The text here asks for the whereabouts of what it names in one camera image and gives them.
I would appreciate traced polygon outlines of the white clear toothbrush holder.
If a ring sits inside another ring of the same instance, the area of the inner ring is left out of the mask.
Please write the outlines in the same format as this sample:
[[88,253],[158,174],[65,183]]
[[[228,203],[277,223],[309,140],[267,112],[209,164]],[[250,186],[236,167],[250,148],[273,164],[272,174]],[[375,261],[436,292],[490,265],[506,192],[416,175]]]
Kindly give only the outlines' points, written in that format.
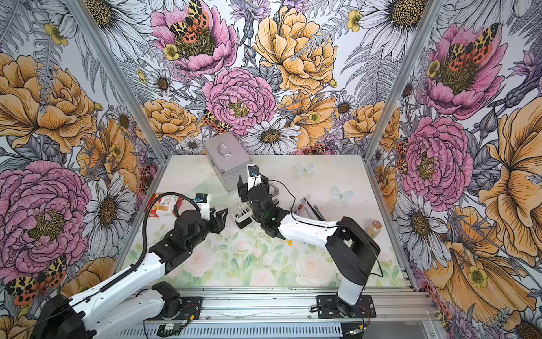
[[[270,193],[272,196],[272,201],[277,204],[279,202],[280,193],[275,184],[270,184]],[[256,224],[253,212],[247,202],[242,202],[240,199],[237,199],[233,203],[230,203],[228,206],[228,211],[234,220],[235,226],[237,226],[240,230]]]

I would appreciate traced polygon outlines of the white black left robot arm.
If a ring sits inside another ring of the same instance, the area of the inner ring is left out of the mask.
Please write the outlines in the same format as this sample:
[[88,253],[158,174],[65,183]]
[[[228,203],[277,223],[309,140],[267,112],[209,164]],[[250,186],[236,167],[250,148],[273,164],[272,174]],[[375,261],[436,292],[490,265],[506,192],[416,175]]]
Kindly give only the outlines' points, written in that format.
[[204,219],[197,210],[185,210],[174,229],[135,264],[88,290],[49,300],[32,338],[104,338],[174,310],[179,294],[159,279],[183,264],[210,233],[221,233],[227,215],[226,209],[212,208]]

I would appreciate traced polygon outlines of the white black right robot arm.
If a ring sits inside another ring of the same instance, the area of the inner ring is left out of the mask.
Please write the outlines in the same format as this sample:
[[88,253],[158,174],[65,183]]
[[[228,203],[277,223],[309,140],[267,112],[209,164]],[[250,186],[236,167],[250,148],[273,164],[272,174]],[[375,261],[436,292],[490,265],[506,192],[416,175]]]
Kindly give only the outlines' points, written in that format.
[[326,249],[342,275],[336,294],[338,305],[357,304],[381,249],[354,219],[343,217],[338,222],[326,222],[285,210],[273,201],[269,182],[261,176],[247,182],[239,179],[237,190],[267,236]]

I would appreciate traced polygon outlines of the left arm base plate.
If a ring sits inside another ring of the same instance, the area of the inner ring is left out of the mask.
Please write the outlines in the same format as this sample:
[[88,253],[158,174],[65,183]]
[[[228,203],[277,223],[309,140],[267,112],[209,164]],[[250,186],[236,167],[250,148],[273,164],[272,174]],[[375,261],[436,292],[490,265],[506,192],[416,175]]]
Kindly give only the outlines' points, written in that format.
[[162,311],[153,321],[194,321],[200,317],[202,297],[180,297],[165,303]]

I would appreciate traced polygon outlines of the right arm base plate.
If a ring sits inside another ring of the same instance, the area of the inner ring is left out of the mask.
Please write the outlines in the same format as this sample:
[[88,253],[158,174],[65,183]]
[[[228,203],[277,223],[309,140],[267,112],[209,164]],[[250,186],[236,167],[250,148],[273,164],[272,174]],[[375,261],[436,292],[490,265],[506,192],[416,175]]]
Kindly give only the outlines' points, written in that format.
[[361,295],[355,305],[349,305],[337,295],[319,295],[316,306],[311,312],[317,313],[319,319],[374,319],[375,305],[370,295]]

